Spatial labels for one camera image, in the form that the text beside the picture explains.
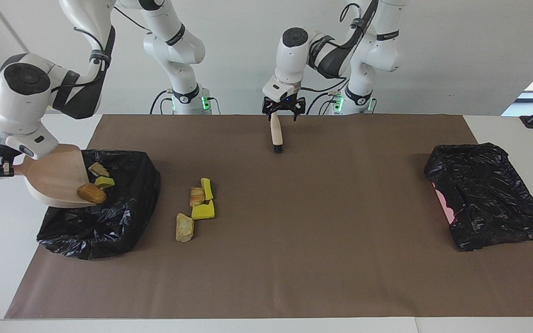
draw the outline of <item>brown surface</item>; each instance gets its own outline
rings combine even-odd
[[[423,166],[476,143],[461,116],[103,116],[91,148],[144,150],[159,204],[133,251],[39,247],[6,318],[533,316],[533,242],[456,251]],[[174,240],[191,186],[217,217]]]

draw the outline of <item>pink object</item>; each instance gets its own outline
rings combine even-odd
[[[435,183],[433,183],[433,188],[435,188],[435,193],[437,194],[437,198],[440,199],[441,206],[444,209],[444,213],[446,214],[446,217],[448,218],[448,223],[451,225],[453,223],[453,220],[455,220],[455,215],[453,215],[453,209],[448,207],[446,204],[446,198],[444,198],[444,195],[441,194],[435,187]]]

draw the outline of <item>white wall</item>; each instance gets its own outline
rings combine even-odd
[[[207,46],[205,61],[194,66],[197,78],[226,113],[260,113],[260,91],[273,74],[277,42],[286,28],[313,27],[340,38],[348,24],[338,23],[344,0],[173,3]],[[57,1],[0,0],[0,11],[29,51],[85,70],[87,43]],[[143,23],[139,13],[129,13]],[[145,113],[169,82],[143,51],[144,31],[116,12],[112,21],[117,42],[101,112]],[[498,115],[533,80],[533,1],[411,1],[400,31],[406,58],[397,72],[378,74],[376,112]],[[18,48],[0,31],[0,63],[21,52]],[[306,70],[304,86],[331,84]]]

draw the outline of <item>black trash bag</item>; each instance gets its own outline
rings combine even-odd
[[[160,175],[144,152],[83,150],[86,167],[99,162],[114,179],[104,203],[76,209],[49,207],[37,241],[53,253],[79,259],[113,257],[141,238],[160,190]],[[88,172],[89,181],[96,179]]]
[[[425,174],[453,210],[458,249],[533,240],[533,197],[507,156],[492,143],[436,146],[431,153]]]

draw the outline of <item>white robotic arm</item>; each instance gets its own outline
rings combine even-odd
[[[117,6],[139,9],[151,30],[144,38],[146,52],[165,69],[172,84],[174,112],[206,114],[203,98],[209,91],[201,87],[190,65],[205,58],[205,45],[184,24],[170,0],[117,0]]]
[[[170,0],[59,2],[74,29],[91,44],[87,74],[81,76],[34,53],[14,55],[4,63],[0,69],[0,177],[13,176],[11,165],[19,154],[37,160],[55,149],[57,139],[40,122],[47,107],[76,119],[97,111],[114,47],[110,22],[114,6],[142,11],[151,29],[144,38],[145,49],[167,71],[177,97],[176,110],[201,113],[207,108],[190,66],[203,60],[205,46],[184,28]]]
[[[373,93],[376,70],[393,72],[404,59],[398,26],[407,0],[380,0],[372,21],[373,31],[361,40],[351,57],[349,84],[342,91],[341,107],[332,114],[362,113]]]
[[[291,110],[297,116],[305,112],[302,105],[296,103],[302,100],[297,93],[302,89],[305,65],[325,78],[340,78],[349,64],[351,78],[342,92],[339,103],[342,108],[336,111],[362,112],[372,93],[373,67],[393,71],[402,63],[402,49],[396,38],[404,6],[406,0],[372,0],[363,15],[351,23],[347,41],[340,45],[332,42],[331,36],[318,31],[296,27],[284,32],[277,48],[275,74],[262,89],[266,96],[263,113],[270,115],[277,110]],[[377,32],[367,32],[370,25]]]

